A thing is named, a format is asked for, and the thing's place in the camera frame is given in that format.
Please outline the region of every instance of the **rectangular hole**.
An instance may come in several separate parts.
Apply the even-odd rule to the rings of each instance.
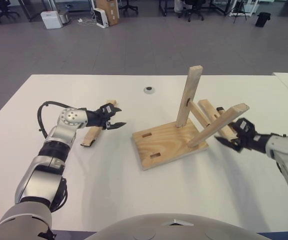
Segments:
[[[143,138],[146,138],[146,137],[149,137],[149,136],[152,136],[152,133],[149,132],[149,133],[145,133],[145,134],[142,135]]]
[[[150,158],[151,158],[151,159],[154,159],[154,158],[157,158],[157,157],[160,157],[160,156],[161,156],[161,154],[158,152],[158,153],[152,154],[152,155],[150,156]]]

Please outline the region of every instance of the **gray floor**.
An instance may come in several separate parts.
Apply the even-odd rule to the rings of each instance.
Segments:
[[[255,27],[256,16],[233,24],[215,12],[187,22],[159,16],[156,0],[131,3],[139,16],[106,29],[0,25],[0,109],[31,74],[185,75],[193,65],[206,75],[288,72],[288,17],[274,15],[264,28]]]

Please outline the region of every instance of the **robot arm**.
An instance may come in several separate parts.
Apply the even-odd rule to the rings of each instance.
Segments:
[[[41,119],[43,106],[55,104],[66,107],[57,125],[47,134]],[[45,141],[32,160],[15,193],[15,205],[0,220],[0,239],[53,240],[51,213],[66,202],[68,190],[62,177],[65,161],[76,137],[77,129],[98,126],[117,129],[124,122],[111,124],[110,118],[121,111],[108,103],[96,111],[76,109],[57,102],[45,102],[38,110],[38,121]]]
[[[231,123],[231,127],[237,133],[236,139],[231,142],[222,137],[216,137],[216,139],[237,152],[241,152],[243,148],[246,148],[264,153],[274,159],[288,185],[288,137],[273,133],[259,134],[255,131],[254,124],[245,118],[240,118]]]

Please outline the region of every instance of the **cable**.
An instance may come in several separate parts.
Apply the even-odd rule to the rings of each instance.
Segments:
[[[63,197],[64,201],[62,201],[62,203],[58,207],[55,207],[54,209],[51,209],[50,212],[54,213],[57,210],[61,209],[64,206],[64,204],[67,202],[68,196],[69,196],[68,187],[65,186],[64,197]]]
[[[43,125],[43,121],[42,121],[42,109],[44,106],[48,106],[48,105],[56,105],[62,108],[71,108],[71,106],[69,105],[65,105],[63,103],[57,102],[57,101],[46,101],[44,102],[41,106],[39,106],[38,110],[37,110],[37,122],[39,125],[39,131],[42,132],[44,138],[48,137],[48,133],[46,132],[44,125]]]
[[[92,18],[82,17],[77,20],[77,24],[81,26],[96,26],[96,23],[97,23],[96,19],[93,17]]]

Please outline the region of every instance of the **wooden base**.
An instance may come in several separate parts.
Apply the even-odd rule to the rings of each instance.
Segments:
[[[147,170],[207,149],[209,145],[205,141],[195,147],[188,147],[188,142],[198,134],[199,131],[188,119],[183,127],[176,127],[176,122],[171,122],[134,132],[132,137],[142,168]]]

